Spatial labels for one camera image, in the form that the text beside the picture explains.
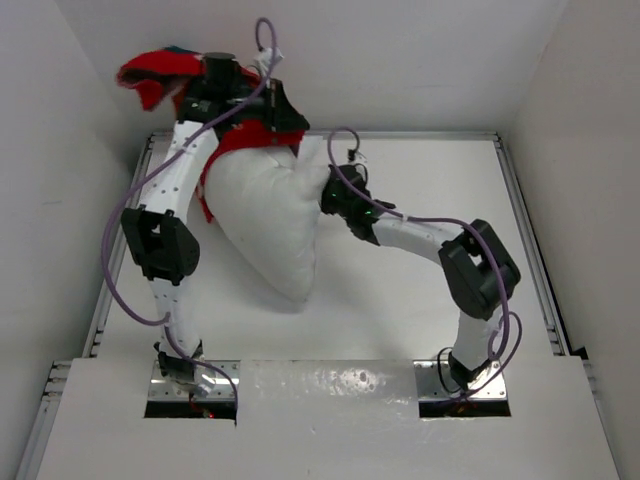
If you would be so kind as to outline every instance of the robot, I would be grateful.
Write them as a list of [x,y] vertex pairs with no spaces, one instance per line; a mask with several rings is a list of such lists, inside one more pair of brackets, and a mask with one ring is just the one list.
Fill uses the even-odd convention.
[[[281,58],[279,51],[274,54],[270,48],[263,49],[256,57],[261,75],[268,73],[270,61]],[[178,110],[167,158],[203,125],[245,101],[253,91],[233,55],[205,54],[202,62],[204,74],[191,80]],[[169,319],[155,345],[162,374],[196,397],[206,397],[215,388],[215,380],[203,361],[202,341],[183,312],[185,282],[196,270],[200,255],[198,241],[186,225],[187,209],[211,152],[225,133],[245,119],[258,119],[272,132],[309,128],[287,100],[282,82],[270,79],[246,108],[193,141],[183,158],[155,180],[140,206],[125,209],[121,216],[133,260],[149,281],[158,312]],[[364,197],[371,198],[368,178],[355,162],[356,153],[349,152],[346,164],[330,166],[321,211],[342,217],[359,240],[400,248],[442,267],[452,299],[460,308],[458,334],[449,354],[451,376],[465,390],[492,360],[487,345],[500,321],[501,301],[496,274],[468,232],[407,222],[367,202]],[[360,195],[348,188],[345,177]],[[395,208],[389,202],[378,203]],[[474,220],[471,225],[493,253],[511,297],[521,279],[518,267],[491,225],[483,220]]]

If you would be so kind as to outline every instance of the metal plate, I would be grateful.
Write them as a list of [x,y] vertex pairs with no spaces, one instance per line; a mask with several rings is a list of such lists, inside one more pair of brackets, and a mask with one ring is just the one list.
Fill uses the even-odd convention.
[[[455,391],[457,390],[455,382],[449,374],[449,364],[446,358],[442,358],[440,365],[442,367],[442,376],[447,387]],[[438,376],[438,364],[435,360],[416,360],[413,362],[416,374],[416,385],[418,387],[418,401],[420,403],[438,403],[450,398],[452,395],[448,393]],[[480,402],[506,402],[507,389],[504,383],[504,377],[500,373],[488,385],[485,383],[500,368],[498,362],[493,362],[490,367],[478,378],[469,384],[470,390],[481,388],[481,390],[469,397],[474,403]]]

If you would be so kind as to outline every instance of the metal frame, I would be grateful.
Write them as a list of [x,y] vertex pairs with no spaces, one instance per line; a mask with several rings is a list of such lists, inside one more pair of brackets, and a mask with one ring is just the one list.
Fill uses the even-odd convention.
[[520,238],[524,244],[524,251],[527,255],[529,269],[533,275],[533,283],[535,285],[538,300],[540,302],[540,308],[542,309],[544,320],[547,325],[549,341],[551,342],[555,355],[570,355],[571,351],[567,342],[566,333],[562,326],[562,322],[560,321],[560,315],[555,302],[553,301],[551,285],[547,279],[542,255],[538,248],[538,242],[531,225],[531,220],[527,212],[524,197],[522,196],[522,191],[520,190],[520,184],[518,183],[518,177],[516,176],[513,162],[511,161],[511,158],[499,137],[496,137],[494,140],[494,145],[496,147],[496,152],[498,153],[498,159],[502,168],[502,175],[507,185],[509,198],[511,199],[511,205],[513,206],[516,223],[520,230]]
[[[131,181],[131,186],[138,183],[147,171],[151,153],[153,151],[154,135],[150,136],[144,144],[140,156],[138,157],[138,164]],[[140,198],[140,191],[138,191],[127,203],[127,206],[136,205]],[[122,228],[118,227],[115,237],[113,239],[113,246],[111,248],[111,258],[109,259],[109,271],[113,275],[114,281],[118,281],[118,275],[120,274],[120,267],[122,265],[122,259],[127,248],[125,242],[124,233]],[[89,334],[82,351],[82,358],[92,358],[98,355],[98,348],[102,341],[102,333],[104,332],[104,325],[109,316],[109,308],[111,307],[111,293],[107,288],[106,282],[102,282],[100,288],[100,295],[96,303],[96,308],[91,318],[91,325],[89,327]]]
[[[328,131],[311,131],[313,135],[326,136]],[[564,336],[564,330],[561,326],[560,317],[558,315],[553,296],[551,294],[551,286],[547,280],[542,257],[538,249],[538,245],[531,227],[531,222],[526,210],[522,192],[517,181],[513,163],[509,158],[500,137],[494,132],[384,132],[384,131],[365,131],[359,132],[363,139],[375,138],[392,138],[392,139],[438,139],[438,140],[490,140],[494,143],[498,160],[502,168],[503,177],[507,185],[507,190],[513,206],[516,217],[516,223],[520,230],[520,236],[524,245],[525,253],[532,272],[536,292],[540,301],[540,306],[544,312],[547,330],[550,333],[550,341],[556,355],[567,355],[569,353],[568,344]],[[157,141],[169,139],[171,132],[159,131],[153,133],[146,141],[144,148],[140,154],[138,165],[133,176],[132,185],[137,183],[146,174],[147,166],[151,158],[153,145]],[[137,202],[139,194],[134,195],[130,200],[131,203]],[[120,272],[120,266],[126,252],[126,244],[121,229],[118,229],[112,248],[112,255],[109,261],[109,268],[115,279]],[[105,323],[111,306],[111,295],[103,282],[100,290],[100,296],[96,304],[96,309],[91,320],[91,326],[87,341],[82,353],[83,358],[95,357],[104,332]],[[56,362],[54,369],[68,368],[70,362]],[[40,468],[40,463],[44,455],[44,450],[53,426],[55,415],[60,403],[64,382],[57,380],[51,384],[47,383],[47,388],[43,396],[43,400],[38,411],[34,426],[29,437],[27,447],[25,449],[20,469],[18,471],[18,480],[35,479]]]
[[20,462],[16,480],[36,480],[38,476],[70,369],[71,361],[54,362],[51,367],[49,378],[42,394],[42,402],[33,422],[33,427],[31,427],[29,441],[22,454],[22,461]]

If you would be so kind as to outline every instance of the black bracket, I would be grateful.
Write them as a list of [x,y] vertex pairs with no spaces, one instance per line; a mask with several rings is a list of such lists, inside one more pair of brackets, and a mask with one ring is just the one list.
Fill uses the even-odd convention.
[[469,388],[469,384],[473,382],[478,375],[484,372],[489,365],[491,365],[491,360],[487,359],[485,362],[479,367],[469,370],[462,363],[460,363],[453,354],[449,354],[449,368],[451,373],[451,378],[454,382],[456,382],[463,390],[467,390]]
[[[204,75],[191,80],[178,110],[178,121],[208,123],[231,110],[251,95],[254,87],[242,73],[235,56],[229,53],[207,53],[202,59]],[[307,119],[291,105],[280,80],[271,79],[265,88],[241,111],[214,127],[218,139],[244,120],[259,120],[275,133],[308,130]]]
[[[329,165],[329,168],[331,171],[329,180],[322,191],[320,202],[322,213],[340,215],[347,222],[347,226],[356,238],[379,245],[378,239],[373,233],[373,224],[378,221],[382,212],[353,193],[338,177],[336,167]],[[371,198],[371,194],[367,190],[367,181],[355,165],[340,165],[338,168],[354,187]],[[387,208],[395,208],[392,203],[376,201]]]
[[[156,342],[153,348],[158,353],[158,365],[160,373],[163,377],[169,377],[172,380],[182,383],[193,383],[195,378],[195,365],[183,358],[176,358],[160,351],[160,342]],[[192,358],[202,356],[202,342],[194,352]]]
[[162,278],[179,285],[200,260],[200,245],[172,211],[164,214],[126,208],[120,219],[133,261],[149,280]]
[[[491,225],[484,220],[474,220],[471,226],[489,246],[498,264],[507,297],[511,298],[521,279],[520,270]],[[456,305],[472,318],[489,320],[500,304],[498,278],[475,238],[465,230],[454,240],[444,242],[438,254]]]

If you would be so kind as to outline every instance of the white panel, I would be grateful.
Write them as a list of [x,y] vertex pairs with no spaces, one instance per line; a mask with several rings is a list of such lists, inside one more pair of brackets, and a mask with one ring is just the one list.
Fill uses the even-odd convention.
[[640,4],[570,4],[510,141],[576,347],[585,345],[625,478],[640,478]]
[[408,363],[358,362],[378,391],[350,396],[341,362],[242,362],[237,428],[142,418],[142,360],[74,361],[39,480],[616,478],[575,358],[508,370],[512,417],[475,420],[420,420]]
[[[152,162],[164,158],[156,144]],[[350,142],[336,142],[346,160]],[[493,142],[363,140],[370,188],[408,213],[489,221],[520,266],[523,280],[511,304],[520,313],[522,351],[550,355],[544,320]],[[327,163],[321,150],[314,161]],[[432,358],[453,344],[459,309],[441,267],[394,248],[357,240],[344,221],[321,216],[314,291],[302,310],[272,290],[224,237],[207,224],[194,200],[189,228],[201,260],[188,292],[204,352],[215,358],[414,359]],[[156,318],[153,296],[127,252],[118,286],[145,316]],[[142,355],[149,361],[159,331],[143,329],[112,306],[102,358]]]
[[277,76],[315,128],[502,129],[515,114],[565,0],[57,0],[123,111],[148,133],[170,109],[140,112],[115,72],[177,44],[255,54],[253,24],[277,27]]
[[53,1],[0,2],[0,64],[4,480],[14,478],[51,362],[81,352],[130,140]]

